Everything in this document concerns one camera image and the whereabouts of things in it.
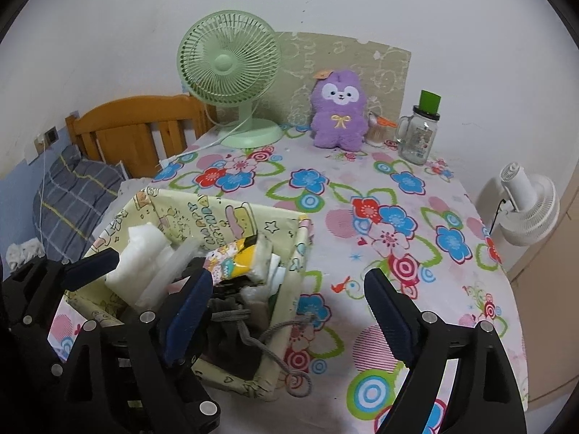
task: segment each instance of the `wall socket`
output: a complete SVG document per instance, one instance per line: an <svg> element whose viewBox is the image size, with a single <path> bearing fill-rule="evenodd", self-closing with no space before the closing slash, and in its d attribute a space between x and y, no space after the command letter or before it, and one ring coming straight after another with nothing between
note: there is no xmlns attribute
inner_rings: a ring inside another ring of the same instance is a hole
<svg viewBox="0 0 579 434"><path fill-rule="evenodd" d="M36 147L37 153L40 155L58 139L59 133L56 130L56 127L48 129L44 134L41 134L34 139L34 146Z"/></svg>

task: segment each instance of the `yellow package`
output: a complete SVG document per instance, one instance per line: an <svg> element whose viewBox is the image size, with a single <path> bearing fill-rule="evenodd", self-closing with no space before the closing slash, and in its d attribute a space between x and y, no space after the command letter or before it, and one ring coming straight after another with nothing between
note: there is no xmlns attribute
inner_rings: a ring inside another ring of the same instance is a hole
<svg viewBox="0 0 579 434"><path fill-rule="evenodd" d="M252 282L267 281L273 245L262 234L241 238L221 246L207 255L206 268L213 276L213 284L239 276Z"/></svg>

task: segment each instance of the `stuffed alpaca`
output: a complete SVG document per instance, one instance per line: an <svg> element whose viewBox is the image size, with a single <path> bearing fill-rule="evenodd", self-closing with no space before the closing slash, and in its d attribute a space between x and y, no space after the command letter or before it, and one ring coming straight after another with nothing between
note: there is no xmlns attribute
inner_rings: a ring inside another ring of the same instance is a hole
<svg viewBox="0 0 579 434"><path fill-rule="evenodd" d="M316 114L312 130L314 145L322 149L336 146L349 152L362 149L368 121L364 118L366 94L358 75L350 70L332 72L318 80L310 97Z"/></svg>

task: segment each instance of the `gray rope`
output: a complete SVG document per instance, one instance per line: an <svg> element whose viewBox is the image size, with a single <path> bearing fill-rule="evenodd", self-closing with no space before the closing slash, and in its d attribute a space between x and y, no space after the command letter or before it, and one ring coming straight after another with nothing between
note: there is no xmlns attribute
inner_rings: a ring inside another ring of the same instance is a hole
<svg viewBox="0 0 579 434"><path fill-rule="evenodd" d="M264 343L273 336L273 333L277 332L278 330L285 328L286 326L294 326L295 324L299 324L300 326L304 326L305 324L311 323L315 315L308 314L308 315L297 315L295 319L284 321L281 323L274 324L272 327L265 330L259 339L253 338L250 335L250 330L247 328L247 325L243 320L249 318L251 311L247 309L239 309L239 310L226 310L221 312L213 313L211 316L211 321L215 322L236 322L237 329L239 331L239 336L241 341L246 346L256 346L260 349L264 354L266 354L273 362L275 362L280 369L283 370L288 375L291 376L301 376L308 384L308 389L305 393L297 393L293 388L286 385L286 391L296 398L305 398L306 396L310 396L312 394L312 379L308 373L304 372L303 370L292 369L289 367L286 362L280 358L275 352L273 352L270 348L268 348Z"/></svg>

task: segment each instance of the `glass jar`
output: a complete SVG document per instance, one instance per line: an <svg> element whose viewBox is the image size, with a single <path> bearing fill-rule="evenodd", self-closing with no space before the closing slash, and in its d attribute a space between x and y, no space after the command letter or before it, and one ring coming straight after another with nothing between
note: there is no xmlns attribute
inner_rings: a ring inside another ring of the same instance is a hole
<svg viewBox="0 0 579 434"><path fill-rule="evenodd" d="M398 121L398 152L410 163L424 165L434 142L440 115L422 111L418 106L414 106L413 111L414 114L403 115Z"/></svg>

